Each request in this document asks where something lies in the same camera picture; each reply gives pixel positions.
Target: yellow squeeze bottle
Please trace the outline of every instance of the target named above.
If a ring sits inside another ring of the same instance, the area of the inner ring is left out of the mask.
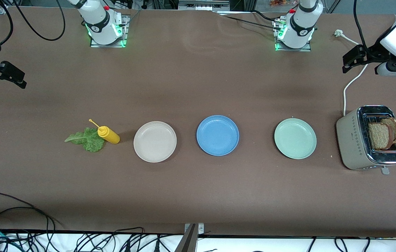
[[[98,126],[96,123],[94,123],[94,121],[92,121],[92,119],[89,119],[89,121],[98,127],[97,133],[100,137],[112,143],[113,145],[116,145],[120,142],[120,137],[110,128],[106,126]]]

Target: green lettuce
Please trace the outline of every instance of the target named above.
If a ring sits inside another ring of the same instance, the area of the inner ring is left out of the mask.
[[[97,129],[85,128],[84,132],[71,134],[64,142],[71,142],[75,145],[83,145],[88,152],[95,153],[103,148],[105,140],[101,138]]]

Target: toaster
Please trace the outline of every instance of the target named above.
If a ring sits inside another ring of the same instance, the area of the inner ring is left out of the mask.
[[[353,110],[337,121],[337,138],[344,165],[352,170],[380,168],[388,175],[388,166],[396,165],[396,143],[388,150],[374,150],[369,138],[368,123],[380,123],[394,117],[382,105],[368,105]]]

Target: toaster slot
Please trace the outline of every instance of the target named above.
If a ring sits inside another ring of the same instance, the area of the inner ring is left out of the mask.
[[[368,123],[380,123],[382,119],[385,118],[390,118],[392,115],[387,114],[387,113],[368,113],[368,114],[363,114],[363,120],[365,122],[365,126],[368,128]],[[371,151],[374,153],[396,153],[396,143],[392,145],[388,150],[374,150],[371,141],[369,142],[369,147],[371,148]]]

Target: brown table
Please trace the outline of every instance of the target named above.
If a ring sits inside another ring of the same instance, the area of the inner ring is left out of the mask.
[[[43,35],[61,31],[56,8],[26,8]],[[342,56],[359,41],[353,17],[322,15],[312,52],[275,51],[267,28],[206,11],[141,11],[125,49],[90,48],[78,11],[66,9],[66,34],[56,42],[34,35],[11,8],[15,31],[0,61],[22,69],[22,90],[0,81],[0,191],[29,201],[65,230],[112,231],[134,225],[181,233],[185,222],[234,235],[394,236],[396,167],[356,172],[341,163],[335,123],[342,90],[361,67],[342,74]],[[268,24],[253,14],[239,15]],[[8,31],[0,16],[0,39]],[[371,45],[393,16],[360,16]],[[347,92],[348,110],[384,104],[396,115],[396,78],[370,66]],[[214,157],[197,145],[205,117],[238,125],[240,142]],[[272,133],[286,118],[307,121],[318,138],[304,160],[283,156]],[[88,122],[120,134],[98,153],[64,139]],[[138,158],[136,130],[164,121],[177,133],[174,154],[161,163]],[[0,211],[18,205],[0,197]],[[28,212],[10,213],[0,228],[45,228]]]

